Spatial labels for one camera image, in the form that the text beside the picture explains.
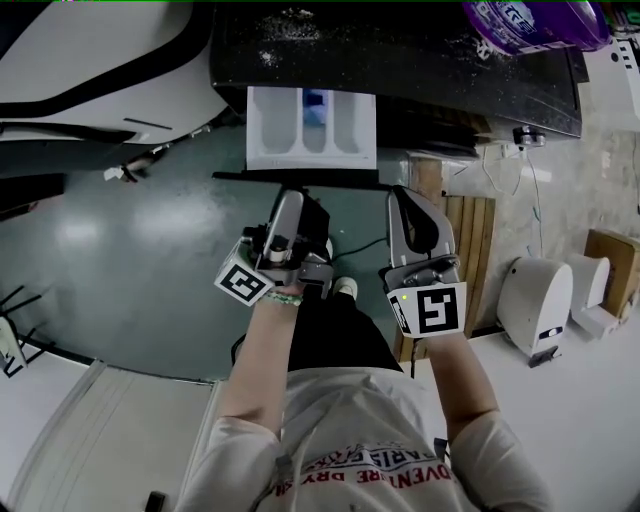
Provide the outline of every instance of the green floor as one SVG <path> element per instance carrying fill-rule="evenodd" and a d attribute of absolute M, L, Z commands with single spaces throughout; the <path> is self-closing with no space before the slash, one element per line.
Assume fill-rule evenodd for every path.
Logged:
<path fill-rule="evenodd" d="M 100 173 L 69 177 L 62 197 L 0 224 L 0 292 L 24 284 L 43 299 L 17 312 L 21 331 L 107 363 L 172 377 L 226 377 L 250 310 L 213 286 L 244 226 L 268 219 L 277 185 L 216 181 L 239 171 L 244 130 L 221 129 L 172 148 L 137 185 Z M 391 155 L 386 182 L 404 179 Z M 385 193 L 314 187 L 331 215 L 335 252 L 385 235 Z M 393 338 L 377 271 L 378 244 L 336 264 L 358 281 L 358 306 Z"/>

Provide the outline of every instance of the black countertop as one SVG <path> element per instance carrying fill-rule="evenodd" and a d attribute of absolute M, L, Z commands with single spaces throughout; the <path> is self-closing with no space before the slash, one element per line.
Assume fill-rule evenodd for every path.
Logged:
<path fill-rule="evenodd" d="M 460 4 L 217 4 L 212 83 L 406 98 L 579 137 L 572 54 L 478 54 Z"/>

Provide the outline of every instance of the white t-shirt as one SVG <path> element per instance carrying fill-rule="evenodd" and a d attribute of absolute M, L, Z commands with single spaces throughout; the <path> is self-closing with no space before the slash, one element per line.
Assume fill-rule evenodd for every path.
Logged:
<path fill-rule="evenodd" d="M 253 423 L 219 419 L 177 510 L 552 510 L 498 413 L 458 435 L 453 470 L 438 459 L 425 396 L 419 382 L 392 370 L 291 372 L 282 440 Z"/>

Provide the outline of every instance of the person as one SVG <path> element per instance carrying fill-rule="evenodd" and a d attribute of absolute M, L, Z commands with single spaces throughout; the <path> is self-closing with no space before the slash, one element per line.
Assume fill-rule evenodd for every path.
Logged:
<path fill-rule="evenodd" d="M 463 335 L 426 341 L 450 467 L 434 453 L 423 385 L 356 308 L 356 282 L 340 278 L 331 299 L 305 296 L 300 308 L 282 303 L 300 293 L 255 305 L 176 510 L 552 509 Z"/>

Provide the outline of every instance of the bracelet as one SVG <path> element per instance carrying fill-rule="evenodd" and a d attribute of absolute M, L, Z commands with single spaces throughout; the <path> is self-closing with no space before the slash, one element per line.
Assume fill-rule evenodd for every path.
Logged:
<path fill-rule="evenodd" d="M 269 290 L 262 296 L 263 299 L 269 299 L 280 304 L 290 304 L 292 306 L 299 306 L 302 304 L 302 295 L 285 295 L 284 293 Z"/>

